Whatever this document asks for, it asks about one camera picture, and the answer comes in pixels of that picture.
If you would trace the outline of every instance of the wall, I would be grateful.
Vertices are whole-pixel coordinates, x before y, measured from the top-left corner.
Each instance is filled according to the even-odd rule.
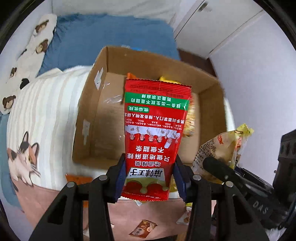
[[[185,15],[189,12],[189,10],[195,4],[195,2],[196,2],[196,6],[198,7],[199,4],[202,3],[202,1],[203,0],[181,0],[180,7],[179,7],[178,11],[176,11],[175,20],[172,24],[172,28],[174,29],[174,31],[176,30],[176,28],[178,27],[180,22],[183,20]]]
[[[210,59],[236,126],[246,123],[255,130],[241,164],[272,183],[281,136],[296,128],[296,51],[275,21],[261,12]]]
[[[0,54],[0,86],[6,81],[14,63],[27,46],[35,26],[44,15],[52,13],[52,0],[45,0],[20,24]]]

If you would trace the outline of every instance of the green label band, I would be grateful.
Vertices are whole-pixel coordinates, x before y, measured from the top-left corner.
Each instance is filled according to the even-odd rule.
[[[152,106],[162,106],[162,107],[179,109],[179,110],[188,110],[188,105],[189,105],[189,100],[176,99],[172,97],[159,96],[159,95],[137,94],[137,93],[131,93],[131,92],[126,92],[125,102],[152,105]]]
[[[129,105],[128,106],[128,111],[140,112],[140,113],[149,113],[149,107]]]

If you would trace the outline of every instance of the yellow snack package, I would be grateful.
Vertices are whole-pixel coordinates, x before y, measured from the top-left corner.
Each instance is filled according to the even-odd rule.
[[[192,165],[194,174],[199,174],[210,182],[221,184],[222,181],[204,170],[202,162],[206,157],[213,156],[234,169],[239,162],[248,137],[253,132],[253,129],[242,124],[236,130],[219,134],[201,145]]]

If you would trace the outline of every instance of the cardboard box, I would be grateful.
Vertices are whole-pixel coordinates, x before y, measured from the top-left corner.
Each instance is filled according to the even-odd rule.
[[[105,47],[96,59],[79,101],[74,162],[108,169],[125,152],[123,96],[128,72],[151,80],[164,76],[191,85],[192,92],[197,94],[195,133],[182,137],[178,152],[184,163],[192,163],[201,144],[226,131],[223,90],[215,77],[161,55]]]

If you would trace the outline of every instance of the white cabinet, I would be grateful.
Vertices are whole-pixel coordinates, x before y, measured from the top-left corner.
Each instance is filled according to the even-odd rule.
[[[216,46],[261,10],[253,0],[205,0],[197,9],[191,9],[193,15],[189,12],[176,28],[177,46],[207,58]]]

